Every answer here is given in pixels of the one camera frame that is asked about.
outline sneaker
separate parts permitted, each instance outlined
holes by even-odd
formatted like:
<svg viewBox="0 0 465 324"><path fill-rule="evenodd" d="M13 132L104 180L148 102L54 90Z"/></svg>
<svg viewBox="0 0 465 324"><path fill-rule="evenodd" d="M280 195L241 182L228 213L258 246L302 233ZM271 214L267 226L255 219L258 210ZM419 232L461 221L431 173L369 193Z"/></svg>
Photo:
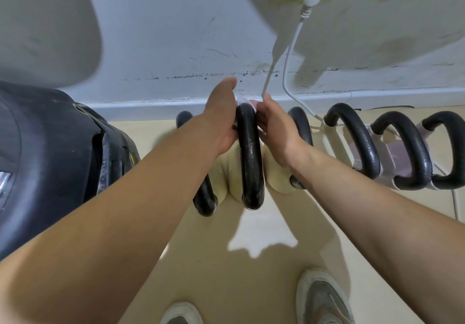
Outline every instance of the sneaker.
<svg viewBox="0 0 465 324"><path fill-rule="evenodd" d="M353 324L349 301L336 280L322 269L305 271L297 285L298 324Z"/></svg>
<svg viewBox="0 0 465 324"><path fill-rule="evenodd" d="M203 324L203 320L192 303L178 302L165 310L160 324Z"/></svg>

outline person's left arm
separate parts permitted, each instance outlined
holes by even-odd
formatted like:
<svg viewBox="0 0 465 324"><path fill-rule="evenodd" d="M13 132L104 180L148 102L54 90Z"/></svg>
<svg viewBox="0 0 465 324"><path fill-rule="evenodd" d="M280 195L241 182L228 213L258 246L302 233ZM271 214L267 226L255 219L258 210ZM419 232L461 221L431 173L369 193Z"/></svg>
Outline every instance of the person's left arm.
<svg viewBox="0 0 465 324"><path fill-rule="evenodd" d="M117 323L215 159L234 140L235 78L106 191L0 262L0 323Z"/></svg>

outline white shoe sole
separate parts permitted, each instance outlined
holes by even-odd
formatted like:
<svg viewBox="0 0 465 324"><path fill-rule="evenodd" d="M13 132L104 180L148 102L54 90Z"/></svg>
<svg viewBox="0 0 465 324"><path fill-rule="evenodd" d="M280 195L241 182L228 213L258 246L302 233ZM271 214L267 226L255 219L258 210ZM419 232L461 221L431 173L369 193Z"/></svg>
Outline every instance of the white shoe sole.
<svg viewBox="0 0 465 324"><path fill-rule="evenodd" d="M350 318L353 318L352 310L350 308L346 294L344 293L344 291L342 291L336 280L334 280L334 278L323 269L312 268L306 270L300 277L299 282L297 283L297 293L295 298L297 323L305 324L305 303L307 301L308 289L310 288L312 283L318 280L326 281L334 288L334 290L338 293L339 297L342 299L342 302L344 302L344 304L346 305Z"/></svg>
<svg viewBox="0 0 465 324"><path fill-rule="evenodd" d="M203 324L199 311L189 302L178 302L169 306L161 317L160 324L168 324L178 316L182 316L189 324Z"/></svg>

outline person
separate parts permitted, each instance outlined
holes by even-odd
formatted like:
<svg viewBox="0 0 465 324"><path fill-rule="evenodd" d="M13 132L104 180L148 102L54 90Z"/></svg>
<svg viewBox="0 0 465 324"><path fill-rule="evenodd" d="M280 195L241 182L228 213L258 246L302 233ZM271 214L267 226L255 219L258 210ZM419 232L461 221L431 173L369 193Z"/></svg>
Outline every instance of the person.
<svg viewBox="0 0 465 324"><path fill-rule="evenodd" d="M119 321L209 168L237 138L236 82L223 80L201 115L0 262L0 323ZM426 323L463 323L465 226L305 144L269 95L253 104L261 139L276 161L298 177L410 308ZM346 296L321 269L301 277L296 309L299 323L354 322ZM163 321L202 322L189 303L173 305Z"/></svg>

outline black handle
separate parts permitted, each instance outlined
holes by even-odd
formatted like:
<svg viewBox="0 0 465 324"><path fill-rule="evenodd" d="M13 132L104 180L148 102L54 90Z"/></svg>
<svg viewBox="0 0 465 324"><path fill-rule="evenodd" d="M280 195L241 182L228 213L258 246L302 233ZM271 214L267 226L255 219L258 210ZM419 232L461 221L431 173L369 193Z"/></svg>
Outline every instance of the black handle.
<svg viewBox="0 0 465 324"><path fill-rule="evenodd" d="M264 177L257 118L253 106L241 103L236 107L237 132L242 170L242 202L256 210L264 201Z"/></svg>
<svg viewBox="0 0 465 324"><path fill-rule="evenodd" d="M336 126L339 119L346 125L357 147L362 162L362 169L359 172L368 178L375 179L380 175L381 163L370 133L357 112L345 103L331 106L324 118L326 125L330 127Z"/></svg>
<svg viewBox="0 0 465 324"><path fill-rule="evenodd" d="M192 113L189 111L182 111L176 117L176 128L180 128L183 124L192 118ZM193 199L195 209L202 216L211 216L218 209L218 199L213 193L210 178L206 175L199 190Z"/></svg>
<svg viewBox="0 0 465 324"><path fill-rule="evenodd" d="M373 133L381 135L389 125L397 129L411 164L411 176L395 176L394 184L401 190L420 190L426 187L431 181L433 164L418 129L406 115L398 111L384 113L371 128Z"/></svg>
<svg viewBox="0 0 465 324"><path fill-rule="evenodd" d="M313 146L313 139L311 138L311 128L310 124L308 124L308 118L305 114L303 108L296 106L289 110L287 113L291 116L294 120L294 123L297 127L297 131L299 132L299 136L307 143ZM305 189L304 185L299 182L296 176L292 175L289 179L292 186L297 189Z"/></svg>
<svg viewBox="0 0 465 324"><path fill-rule="evenodd" d="M465 121L455 112L441 111L425 118L421 124L431 132L444 124L452 146L452 171L447 176L433 175L433 185L440 190L465 186Z"/></svg>

